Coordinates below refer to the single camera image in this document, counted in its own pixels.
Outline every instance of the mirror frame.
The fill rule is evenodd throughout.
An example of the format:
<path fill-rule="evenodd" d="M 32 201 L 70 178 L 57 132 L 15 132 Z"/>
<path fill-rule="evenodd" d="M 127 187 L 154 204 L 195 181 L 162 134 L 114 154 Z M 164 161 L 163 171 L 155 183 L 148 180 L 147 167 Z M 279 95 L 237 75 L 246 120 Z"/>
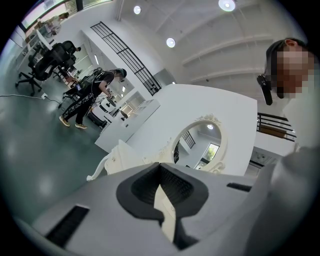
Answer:
<path fill-rule="evenodd" d="M 174 164 L 174 151 L 178 141 L 184 133 L 199 124 L 214 125 L 216 128 L 219 128 L 221 134 L 221 143 L 218 152 L 215 154 L 213 160 L 210 161 L 206 166 L 201 168 L 200 171 L 210 172 L 214 174 L 221 173 L 226 166 L 226 164 L 224 163 L 224 158 L 228 147 L 228 136 L 221 122 L 213 114 L 200 116 L 194 122 L 185 127 L 173 141 L 172 138 L 170 138 L 167 142 L 167 145 L 159 151 L 155 162 Z"/>

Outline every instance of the black top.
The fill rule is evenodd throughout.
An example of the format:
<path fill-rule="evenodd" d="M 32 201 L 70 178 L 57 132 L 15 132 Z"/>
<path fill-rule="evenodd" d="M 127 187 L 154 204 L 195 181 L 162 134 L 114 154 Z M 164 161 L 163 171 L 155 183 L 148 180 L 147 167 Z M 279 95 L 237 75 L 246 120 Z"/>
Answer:
<path fill-rule="evenodd" d="M 93 93 L 93 96 L 96 98 L 102 91 L 99 88 L 99 85 L 102 81 L 106 82 L 107 86 L 113 81 L 115 78 L 115 74 L 112 71 L 103 71 L 100 75 L 98 75 L 93 81 L 92 85 L 88 85 L 85 89 L 85 94 Z"/>

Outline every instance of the mirror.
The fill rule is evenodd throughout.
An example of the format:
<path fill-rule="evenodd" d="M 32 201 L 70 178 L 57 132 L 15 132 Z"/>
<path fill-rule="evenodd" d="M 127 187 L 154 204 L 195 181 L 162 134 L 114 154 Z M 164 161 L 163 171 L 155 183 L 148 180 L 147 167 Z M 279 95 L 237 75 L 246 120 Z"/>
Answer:
<path fill-rule="evenodd" d="M 173 160 L 178 165 L 200 170 L 217 155 L 221 138 L 221 131 L 216 124 L 197 123 L 179 138 L 173 151 Z"/>

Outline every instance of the gray floor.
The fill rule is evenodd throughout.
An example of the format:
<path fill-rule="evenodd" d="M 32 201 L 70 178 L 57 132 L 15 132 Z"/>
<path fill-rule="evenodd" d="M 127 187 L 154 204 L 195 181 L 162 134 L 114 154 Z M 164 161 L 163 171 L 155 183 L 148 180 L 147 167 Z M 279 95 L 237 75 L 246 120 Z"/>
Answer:
<path fill-rule="evenodd" d="M 30 95 L 28 83 L 15 88 L 14 61 L 0 64 L 0 95 Z M 24 65 L 22 71 L 30 71 Z M 67 87 L 52 77 L 43 83 L 52 100 L 62 101 Z M 66 108 L 70 101 L 65 101 Z M 0 97 L 0 188 L 12 214 L 31 223 L 43 210 L 86 183 L 107 154 L 95 145 L 101 130 L 89 119 L 88 129 L 64 126 L 63 111 L 47 99 Z"/>

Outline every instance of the black pants with white pattern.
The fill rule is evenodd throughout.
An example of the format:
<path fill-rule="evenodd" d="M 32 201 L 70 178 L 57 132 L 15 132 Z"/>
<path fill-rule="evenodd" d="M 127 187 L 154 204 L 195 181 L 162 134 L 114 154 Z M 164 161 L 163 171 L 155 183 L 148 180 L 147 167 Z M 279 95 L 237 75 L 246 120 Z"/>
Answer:
<path fill-rule="evenodd" d="M 70 118 L 77 114 L 75 122 L 79 125 L 82 125 L 85 114 L 94 102 L 95 97 L 92 93 L 83 95 L 66 109 L 66 111 L 62 114 L 62 118 L 68 121 Z"/>

